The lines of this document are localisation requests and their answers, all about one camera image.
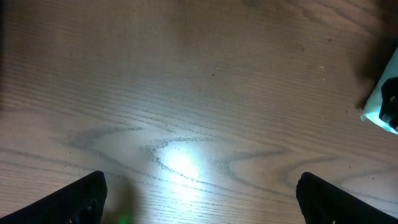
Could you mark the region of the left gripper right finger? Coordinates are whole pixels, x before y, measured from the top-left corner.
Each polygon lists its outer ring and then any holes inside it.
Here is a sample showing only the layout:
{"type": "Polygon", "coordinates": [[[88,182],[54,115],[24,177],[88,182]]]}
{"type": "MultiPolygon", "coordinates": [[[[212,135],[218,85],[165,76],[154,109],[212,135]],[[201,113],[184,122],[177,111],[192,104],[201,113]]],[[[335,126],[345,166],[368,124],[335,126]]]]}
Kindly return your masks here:
{"type": "Polygon", "coordinates": [[[304,172],[298,180],[296,198],[306,224],[397,224],[397,218],[310,172],[304,172]]]}

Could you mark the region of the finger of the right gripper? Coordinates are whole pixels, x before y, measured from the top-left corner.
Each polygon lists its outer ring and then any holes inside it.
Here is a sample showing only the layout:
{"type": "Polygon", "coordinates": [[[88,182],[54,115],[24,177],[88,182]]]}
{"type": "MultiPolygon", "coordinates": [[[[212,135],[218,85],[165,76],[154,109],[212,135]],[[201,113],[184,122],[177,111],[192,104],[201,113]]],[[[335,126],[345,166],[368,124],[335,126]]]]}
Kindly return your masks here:
{"type": "Polygon", "coordinates": [[[397,131],[397,77],[385,81],[381,87],[382,105],[379,118],[397,131]]]}

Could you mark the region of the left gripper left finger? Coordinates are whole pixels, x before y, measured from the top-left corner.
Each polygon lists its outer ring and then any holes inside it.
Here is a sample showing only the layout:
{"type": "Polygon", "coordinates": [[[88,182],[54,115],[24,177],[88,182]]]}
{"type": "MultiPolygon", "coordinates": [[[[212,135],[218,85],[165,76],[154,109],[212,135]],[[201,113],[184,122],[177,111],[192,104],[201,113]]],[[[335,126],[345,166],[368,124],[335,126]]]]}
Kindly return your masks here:
{"type": "Polygon", "coordinates": [[[108,188],[94,171],[70,185],[1,218],[1,224],[99,224],[108,188]]]}

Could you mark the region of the teal snack packet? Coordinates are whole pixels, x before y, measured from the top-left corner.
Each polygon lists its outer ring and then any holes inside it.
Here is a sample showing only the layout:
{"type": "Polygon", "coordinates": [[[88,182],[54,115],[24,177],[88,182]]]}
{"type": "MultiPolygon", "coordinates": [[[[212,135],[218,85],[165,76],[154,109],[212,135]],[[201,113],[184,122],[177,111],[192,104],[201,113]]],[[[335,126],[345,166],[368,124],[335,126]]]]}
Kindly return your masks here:
{"type": "Polygon", "coordinates": [[[390,133],[397,134],[397,131],[390,128],[385,122],[383,122],[379,118],[379,113],[382,105],[381,87],[383,86],[386,80],[394,77],[397,77],[397,50],[392,55],[376,87],[373,89],[373,92],[368,98],[364,107],[362,118],[372,121],[374,124],[376,124],[377,126],[381,127],[382,129],[390,133]]]}

